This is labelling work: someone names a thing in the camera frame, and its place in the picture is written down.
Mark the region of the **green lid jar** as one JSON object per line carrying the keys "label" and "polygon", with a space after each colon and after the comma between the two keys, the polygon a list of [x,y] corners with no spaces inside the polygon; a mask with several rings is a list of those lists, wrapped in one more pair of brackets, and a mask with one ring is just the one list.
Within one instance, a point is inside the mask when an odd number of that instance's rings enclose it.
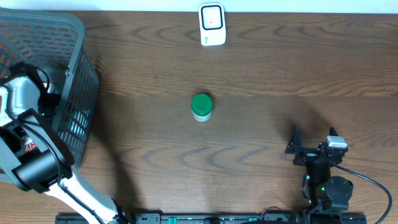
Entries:
{"label": "green lid jar", "polygon": [[191,111],[196,121],[206,122],[212,115],[213,100],[206,94],[197,94],[192,99]]}

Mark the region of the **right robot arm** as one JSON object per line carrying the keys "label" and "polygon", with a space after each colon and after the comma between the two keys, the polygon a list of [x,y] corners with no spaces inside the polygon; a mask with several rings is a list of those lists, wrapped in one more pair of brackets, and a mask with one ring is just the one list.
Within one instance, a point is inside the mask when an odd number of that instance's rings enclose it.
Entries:
{"label": "right robot arm", "polygon": [[342,223],[342,213],[349,209],[353,183],[342,176],[332,176],[331,168],[342,162],[348,145],[334,128],[317,147],[302,146],[298,127],[294,126],[286,147],[293,154],[293,164],[304,166],[302,194],[309,199],[309,207],[295,214],[295,223]]}

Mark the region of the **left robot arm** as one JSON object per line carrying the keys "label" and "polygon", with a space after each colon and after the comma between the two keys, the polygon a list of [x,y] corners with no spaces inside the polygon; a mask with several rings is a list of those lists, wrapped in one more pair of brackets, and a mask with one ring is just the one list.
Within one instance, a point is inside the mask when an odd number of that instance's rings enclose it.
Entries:
{"label": "left robot arm", "polygon": [[1,79],[3,180],[63,201],[88,223],[134,223],[111,197],[78,173],[68,146],[48,124],[60,95],[49,93],[50,79],[41,79],[43,72],[19,62]]}

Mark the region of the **teal wet wipes pack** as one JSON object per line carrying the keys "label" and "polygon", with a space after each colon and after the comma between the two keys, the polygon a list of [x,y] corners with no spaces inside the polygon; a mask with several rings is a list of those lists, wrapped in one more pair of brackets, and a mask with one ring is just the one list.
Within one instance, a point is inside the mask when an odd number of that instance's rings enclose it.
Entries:
{"label": "teal wet wipes pack", "polygon": [[72,113],[72,117],[66,121],[67,128],[79,138],[84,138],[86,136],[89,117],[89,110],[75,111]]}

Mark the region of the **red Top snack bag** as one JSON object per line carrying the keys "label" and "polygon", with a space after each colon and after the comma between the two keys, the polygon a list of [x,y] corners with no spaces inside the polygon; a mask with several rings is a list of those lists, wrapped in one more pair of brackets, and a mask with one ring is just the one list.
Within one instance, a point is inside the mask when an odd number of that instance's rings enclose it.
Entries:
{"label": "red Top snack bag", "polygon": [[25,146],[25,150],[24,150],[25,153],[28,153],[30,151],[37,149],[36,143],[31,138],[25,139],[24,146]]}

